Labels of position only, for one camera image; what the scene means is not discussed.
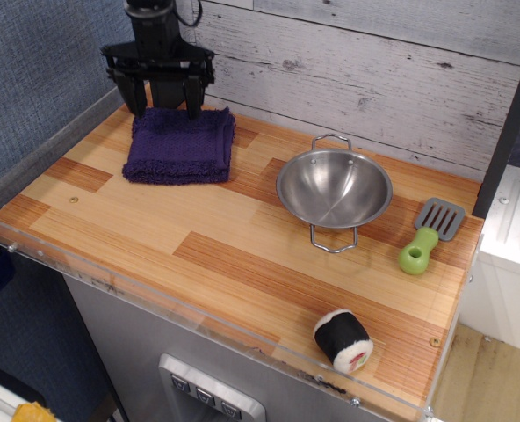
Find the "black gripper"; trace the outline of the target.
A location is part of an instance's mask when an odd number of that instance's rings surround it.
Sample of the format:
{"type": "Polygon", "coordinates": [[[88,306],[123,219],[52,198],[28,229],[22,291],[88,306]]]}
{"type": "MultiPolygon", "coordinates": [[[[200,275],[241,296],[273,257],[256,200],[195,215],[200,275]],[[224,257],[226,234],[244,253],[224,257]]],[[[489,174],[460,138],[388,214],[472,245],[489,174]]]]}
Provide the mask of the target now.
{"type": "Polygon", "coordinates": [[[214,82],[211,50],[186,42],[175,11],[128,11],[134,40],[107,45],[101,53],[107,73],[127,108],[142,117],[147,108],[145,81],[184,82],[190,120],[201,114],[205,88],[214,82]]]}

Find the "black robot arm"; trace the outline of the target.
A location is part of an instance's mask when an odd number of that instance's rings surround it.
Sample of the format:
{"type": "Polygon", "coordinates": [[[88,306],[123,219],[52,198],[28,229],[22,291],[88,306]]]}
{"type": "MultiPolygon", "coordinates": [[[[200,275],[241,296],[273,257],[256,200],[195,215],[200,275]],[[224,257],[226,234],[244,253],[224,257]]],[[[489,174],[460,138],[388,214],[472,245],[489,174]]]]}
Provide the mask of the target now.
{"type": "Polygon", "coordinates": [[[186,104],[189,118],[201,114],[206,87],[214,82],[214,52],[183,39],[179,26],[185,22],[174,1],[125,1],[134,40],[101,48],[108,77],[117,85],[129,111],[141,117],[148,107],[145,83],[150,83],[153,105],[176,108],[186,104]]]}

